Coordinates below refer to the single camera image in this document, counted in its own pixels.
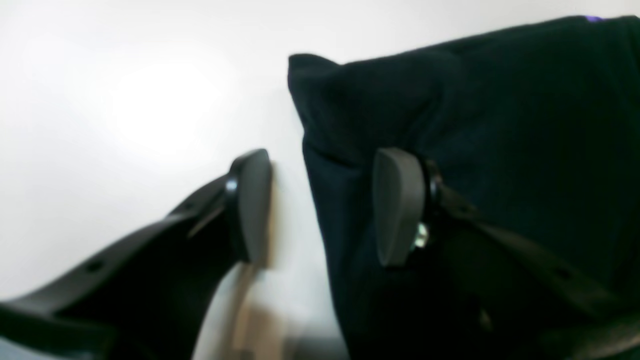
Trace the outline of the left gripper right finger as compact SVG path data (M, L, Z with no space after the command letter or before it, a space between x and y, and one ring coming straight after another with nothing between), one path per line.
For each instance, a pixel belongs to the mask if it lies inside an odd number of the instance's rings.
M606 360L639 350L639 308L523 235L484 219L443 183L437 164L400 148L376 151L375 242L384 268L428 259L435 312L467 356Z

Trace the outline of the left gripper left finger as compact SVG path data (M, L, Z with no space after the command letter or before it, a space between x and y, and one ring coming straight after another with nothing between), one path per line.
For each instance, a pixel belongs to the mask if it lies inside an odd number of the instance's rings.
M1 338L67 360L190 360L224 276L265 259L272 178L267 150L240 155L164 218L2 301Z

